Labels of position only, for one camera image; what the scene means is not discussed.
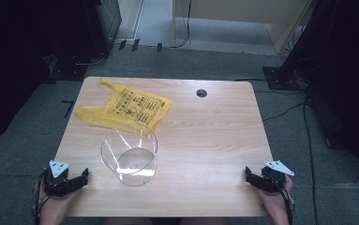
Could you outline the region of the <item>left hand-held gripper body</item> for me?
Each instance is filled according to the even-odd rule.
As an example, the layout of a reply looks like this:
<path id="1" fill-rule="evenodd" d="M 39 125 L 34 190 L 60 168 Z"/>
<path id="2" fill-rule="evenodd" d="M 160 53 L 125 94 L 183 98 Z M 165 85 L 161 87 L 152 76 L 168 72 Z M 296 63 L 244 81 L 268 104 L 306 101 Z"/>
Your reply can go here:
<path id="1" fill-rule="evenodd" d="M 68 177 L 69 164 L 51 160 L 43 178 L 44 191 L 49 196 L 64 197 L 72 192 Z"/>

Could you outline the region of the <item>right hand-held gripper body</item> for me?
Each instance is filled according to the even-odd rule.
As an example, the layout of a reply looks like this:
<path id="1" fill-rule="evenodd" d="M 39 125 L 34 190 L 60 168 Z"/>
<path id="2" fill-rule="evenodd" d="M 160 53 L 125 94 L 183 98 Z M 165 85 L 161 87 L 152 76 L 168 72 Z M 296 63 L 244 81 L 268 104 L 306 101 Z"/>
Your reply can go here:
<path id="1" fill-rule="evenodd" d="M 286 175 L 294 176 L 294 171 L 280 160 L 266 161 L 262 168 L 262 190 L 279 192 L 284 188 Z"/>

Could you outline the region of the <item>clear glass bowl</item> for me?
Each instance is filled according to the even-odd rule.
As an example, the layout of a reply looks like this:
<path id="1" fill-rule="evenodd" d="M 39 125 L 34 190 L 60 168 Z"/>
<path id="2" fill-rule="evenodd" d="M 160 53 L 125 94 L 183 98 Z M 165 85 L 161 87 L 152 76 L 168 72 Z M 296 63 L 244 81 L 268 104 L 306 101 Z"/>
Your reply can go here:
<path id="1" fill-rule="evenodd" d="M 157 171 L 157 136 L 145 125 L 128 122 L 105 136 L 100 155 L 103 164 L 124 185 L 143 186 Z"/>

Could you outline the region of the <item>yellow printed plastic bag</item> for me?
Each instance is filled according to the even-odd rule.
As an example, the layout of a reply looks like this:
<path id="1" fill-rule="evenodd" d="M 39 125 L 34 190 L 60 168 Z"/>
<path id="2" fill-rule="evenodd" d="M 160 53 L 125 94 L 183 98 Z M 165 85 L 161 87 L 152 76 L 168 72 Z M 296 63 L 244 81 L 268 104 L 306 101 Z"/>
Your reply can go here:
<path id="1" fill-rule="evenodd" d="M 117 128 L 129 122 L 137 122 L 152 131 L 172 106 L 172 100 L 153 93 L 138 90 L 105 78 L 99 80 L 112 91 L 103 106 L 81 106 L 75 113 L 84 123 L 99 128 Z"/>

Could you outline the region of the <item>person's left hand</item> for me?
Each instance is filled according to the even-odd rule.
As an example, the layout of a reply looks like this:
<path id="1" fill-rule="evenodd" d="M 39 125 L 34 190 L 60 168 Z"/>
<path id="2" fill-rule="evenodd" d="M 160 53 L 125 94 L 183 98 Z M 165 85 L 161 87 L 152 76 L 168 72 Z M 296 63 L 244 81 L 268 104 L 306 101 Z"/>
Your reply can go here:
<path id="1" fill-rule="evenodd" d="M 38 213 L 40 218 L 65 218 L 67 211 L 73 202 L 73 200 L 80 194 L 79 190 L 76 190 L 64 197 L 50 197 L 48 196 L 44 188 L 39 189 L 39 206 Z"/>

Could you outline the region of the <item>person's right hand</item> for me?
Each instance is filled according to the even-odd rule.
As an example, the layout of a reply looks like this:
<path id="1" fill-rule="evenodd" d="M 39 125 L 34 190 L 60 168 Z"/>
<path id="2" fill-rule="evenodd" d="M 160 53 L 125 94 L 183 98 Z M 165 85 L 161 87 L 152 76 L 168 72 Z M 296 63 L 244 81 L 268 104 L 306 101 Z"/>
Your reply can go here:
<path id="1" fill-rule="evenodd" d="M 254 188 L 260 197 L 260 207 L 270 218 L 288 218 L 287 207 L 280 193 L 273 194 L 259 188 Z"/>

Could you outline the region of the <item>dark curtain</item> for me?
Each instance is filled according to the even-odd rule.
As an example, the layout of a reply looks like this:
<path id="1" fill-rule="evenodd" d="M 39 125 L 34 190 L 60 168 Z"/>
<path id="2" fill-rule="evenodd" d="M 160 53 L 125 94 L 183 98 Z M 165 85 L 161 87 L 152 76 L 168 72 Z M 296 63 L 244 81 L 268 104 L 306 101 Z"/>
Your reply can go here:
<path id="1" fill-rule="evenodd" d="M 0 0 L 0 135 L 50 70 L 44 57 L 54 54 L 69 68 L 78 38 L 80 11 L 92 0 Z"/>
<path id="2" fill-rule="evenodd" d="M 327 141 L 359 158 L 359 0 L 317 0 L 278 79 L 298 68 Z"/>

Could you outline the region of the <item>dark cabinet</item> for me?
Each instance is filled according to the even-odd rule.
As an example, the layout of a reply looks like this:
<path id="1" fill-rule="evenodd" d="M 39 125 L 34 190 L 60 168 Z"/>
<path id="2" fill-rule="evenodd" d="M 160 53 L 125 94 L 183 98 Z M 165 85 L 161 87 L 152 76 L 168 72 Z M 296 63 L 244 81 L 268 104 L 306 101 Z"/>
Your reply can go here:
<path id="1" fill-rule="evenodd" d="M 118 0 L 82 0 L 90 28 L 94 55 L 108 54 L 122 18 Z"/>

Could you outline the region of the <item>beige wooden desk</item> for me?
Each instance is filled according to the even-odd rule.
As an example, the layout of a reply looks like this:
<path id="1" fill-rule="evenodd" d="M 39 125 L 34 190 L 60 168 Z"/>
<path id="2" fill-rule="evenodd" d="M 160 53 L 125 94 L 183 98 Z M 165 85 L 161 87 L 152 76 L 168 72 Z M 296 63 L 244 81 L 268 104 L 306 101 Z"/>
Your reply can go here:
<path id="1" fill-rule="evenodd" d="M 177 18 L 264 23 L 276 53 L 283 53 L 296 27 L 306 24 L 314 0 L 172 0 L 172 44 Z"/>

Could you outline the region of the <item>black stand base plate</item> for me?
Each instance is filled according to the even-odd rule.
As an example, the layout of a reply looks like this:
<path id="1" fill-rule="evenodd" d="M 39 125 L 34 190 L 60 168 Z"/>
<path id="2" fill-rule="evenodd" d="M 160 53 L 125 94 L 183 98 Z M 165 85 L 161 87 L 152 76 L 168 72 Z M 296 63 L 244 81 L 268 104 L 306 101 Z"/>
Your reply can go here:
<path id="1" fill-rule="evenodd" d="M 82 63 L 75 63 L 71 58 L 58 58 L 53 56 L 49 63 L 50 74 L 48 81 L 77 81 L 81 82 L 84 78 L 88 66 Z"/>
<path id="2" fill-rule="evenodd" d="M 298 90 L 298 85 L 280 67 L 263 67 L 264 77 L 271 90 Z"/>

